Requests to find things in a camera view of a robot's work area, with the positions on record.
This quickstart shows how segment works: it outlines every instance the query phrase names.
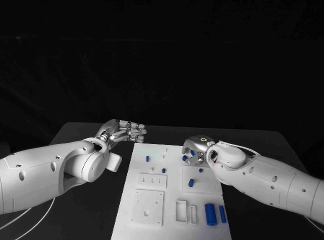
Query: robotic hand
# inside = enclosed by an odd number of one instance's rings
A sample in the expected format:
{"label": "robotic hand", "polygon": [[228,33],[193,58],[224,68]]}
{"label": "robotic hand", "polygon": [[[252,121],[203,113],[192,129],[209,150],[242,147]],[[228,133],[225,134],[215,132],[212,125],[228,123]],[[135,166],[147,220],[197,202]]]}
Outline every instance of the robotic hand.
{"label": "robotic hand", "polygon": [[189,164],[205,161],[218,180],[234,186],[255,200],[277,208],[296,212],[324,225],[324,181],[303,173],[281,161],[251,156],[241,146],[221,141],[215,143],[199,135],[186,140],[183,154],[195,151]]}
{"label": "robotic hand", "polygon": [[118,142],[144,142],[145,125],[111,120],[96,137],[24,150],[0,160],[0,214],[25,210],[116,172],[122,157],[111,152]]}

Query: table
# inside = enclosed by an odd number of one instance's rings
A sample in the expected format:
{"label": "table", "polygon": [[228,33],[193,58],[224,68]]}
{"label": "table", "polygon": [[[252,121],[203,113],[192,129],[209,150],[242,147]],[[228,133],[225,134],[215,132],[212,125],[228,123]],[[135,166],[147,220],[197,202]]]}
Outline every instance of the table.
{"label": "table", "polygon": [[[95,136],[101,126],[102,123],[67,123],[51,144],[79,141]],[[145,143],[182,146],[189,137],[208,135],[216,140],[250,147],[261,155],[279,159],[307,173],[284,136],[276,131],[169,126],[147,126],[147,129]],[[44,221],[22,240],[111,239],[132,151],[132,142],[118,144],[114,152],[124,157],[119,171],[114,173],[106,170],[96,182],[77,186],[56,199]],[[232,186],[224,185],[224,193],[234,240],[324,239],[324,234],[302,215],[260,203]],[[0,239],[14,240],[31,229],[50,204],[51,201],[37,206],[0,231]],[[0,215],[0,226],[21,213],[22,211]]]}

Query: blue cylinder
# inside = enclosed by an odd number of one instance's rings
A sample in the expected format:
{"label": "blue cylinder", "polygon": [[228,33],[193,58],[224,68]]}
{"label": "blue cylinder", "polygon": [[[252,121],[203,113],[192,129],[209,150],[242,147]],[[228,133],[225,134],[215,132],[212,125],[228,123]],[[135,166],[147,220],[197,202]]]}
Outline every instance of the blue cylinder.
{"label": "blue cylinder", "polygon": [[212,203],[206,204],[206,214],[208,214],[208,225],[216,226],[218,219],[216,219],[215,205]]}
{"label": "blue cylinder", "polygon": [[189,182],[189,186],[193,187],[193,184],[195,184],[195,179],[192,178]]}
{"label": "blue cylinder", "polygon": [[225,208],[224,208],[224,206],[221,206],[221,214],[222,214],[222,223],[226,223],[226,222],[228,222],[228,219],[226,219],[226,214],[225,214]]}

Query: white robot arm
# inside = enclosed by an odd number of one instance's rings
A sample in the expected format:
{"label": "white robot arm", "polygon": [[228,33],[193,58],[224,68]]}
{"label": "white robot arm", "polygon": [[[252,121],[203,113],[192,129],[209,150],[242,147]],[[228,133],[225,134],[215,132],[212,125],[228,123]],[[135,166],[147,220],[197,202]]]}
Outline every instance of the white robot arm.
{"label": "white robot arm", "polygon": [[121,141],[144,142],[145,126],[112,120],[96,137],[24,150],[0,160],[0,214],[25,210],[118,171],[122,157],[111,152]]}
{"label": "white robot arm", "polygon": [[250,156],[237,145],[199,135],[186,140],[183,153],[193,150],[187,163],[208,161],[218,180],[255,200],[296,212],[324,225],[324,180],[281,161]]}

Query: black background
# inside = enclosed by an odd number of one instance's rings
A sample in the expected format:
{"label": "black background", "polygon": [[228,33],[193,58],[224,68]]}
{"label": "black background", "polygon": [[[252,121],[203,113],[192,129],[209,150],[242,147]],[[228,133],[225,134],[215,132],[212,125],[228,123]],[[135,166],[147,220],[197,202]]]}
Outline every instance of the black background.
{"label": "black background", "polygon": [[0,1],[0,140],[112,118],[279,131],[324,179],[324,1]]}

